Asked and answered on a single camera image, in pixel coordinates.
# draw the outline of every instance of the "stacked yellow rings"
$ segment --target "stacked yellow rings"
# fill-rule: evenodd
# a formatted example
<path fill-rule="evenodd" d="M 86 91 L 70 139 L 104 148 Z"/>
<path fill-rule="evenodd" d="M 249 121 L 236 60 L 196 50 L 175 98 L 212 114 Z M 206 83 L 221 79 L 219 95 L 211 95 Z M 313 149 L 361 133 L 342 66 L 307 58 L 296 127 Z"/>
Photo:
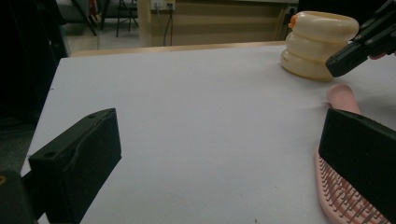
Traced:
<path fill-rule="evenodd" d="M 289 27 L 282 66 L 294 75 L 320 81 L 332 80 L 327 59 L 359 31 L 358 22 L 350 17 L 317 11 L 297 13 Z"/>

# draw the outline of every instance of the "white table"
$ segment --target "white table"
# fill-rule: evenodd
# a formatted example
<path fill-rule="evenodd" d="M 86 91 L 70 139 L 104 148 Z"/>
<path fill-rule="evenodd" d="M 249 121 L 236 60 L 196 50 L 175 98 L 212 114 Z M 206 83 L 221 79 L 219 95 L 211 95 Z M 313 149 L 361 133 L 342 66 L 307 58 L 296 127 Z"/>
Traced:
<path fill-rule="evenodd" d="M 396 58 L 322 83 L 285 71 L 284 48 L 63 59 L 28 155 L 115 107 L 122 159 L 82 223 L 328 223 L 314 171 L 325 92 L 349 84 L 363 115 L 396 129 Z"/>

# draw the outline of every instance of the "pink object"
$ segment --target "pink object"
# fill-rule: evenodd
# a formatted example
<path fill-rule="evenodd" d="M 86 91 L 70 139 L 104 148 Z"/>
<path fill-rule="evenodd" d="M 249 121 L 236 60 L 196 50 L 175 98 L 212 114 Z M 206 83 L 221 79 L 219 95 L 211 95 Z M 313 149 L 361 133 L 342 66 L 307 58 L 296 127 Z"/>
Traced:
<path fill-rule="evenodd" d="M 327 99 L 335 109 L 360 114 L 352 89 L 346 84 L 335 84 L 327 91 Z M 318 198 L 326 215 L 335 223 L 390 223 L 367 202 L 343 177 L 315 155 Z"/>

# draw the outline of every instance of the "floor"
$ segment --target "floor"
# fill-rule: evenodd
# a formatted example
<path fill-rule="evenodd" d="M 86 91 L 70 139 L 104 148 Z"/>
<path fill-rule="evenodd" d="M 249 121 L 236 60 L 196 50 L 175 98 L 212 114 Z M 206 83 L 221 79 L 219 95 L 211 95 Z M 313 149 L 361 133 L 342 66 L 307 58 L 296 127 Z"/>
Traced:
<path fill-rule="evenodd" d="M 66 24 L 64 32 L 71 53 L 140 47 L 138 28 L 133 22 L 130 31 L 128 23 L 122 23 L 118 37 L 117 21 L 111 19 L 106 20 L 103 30 L 98 29 L 98 36 L 94 36 L 86 24 Z M 21 171 L 34 133 L 35 125 L 14 118 L 0 119 L 0 171 Z"/>

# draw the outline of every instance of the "wall outlet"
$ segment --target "wall outlet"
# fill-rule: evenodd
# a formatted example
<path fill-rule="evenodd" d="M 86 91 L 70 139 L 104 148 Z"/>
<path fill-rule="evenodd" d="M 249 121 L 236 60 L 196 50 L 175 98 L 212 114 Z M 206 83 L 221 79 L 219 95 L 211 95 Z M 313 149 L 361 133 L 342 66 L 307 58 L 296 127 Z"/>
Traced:
<path fill-rule="evenodd" d="M 297 7 L 287 7 L 285 13 L 288 15 L 294 15 L 297 13 Z"/>
<path fill-rule="evenodd" d="M 151 10 L 169 10 L 169 6 L 172 5 L 172 9 L 176 9 L 176 0 L 151 0 Z"/>

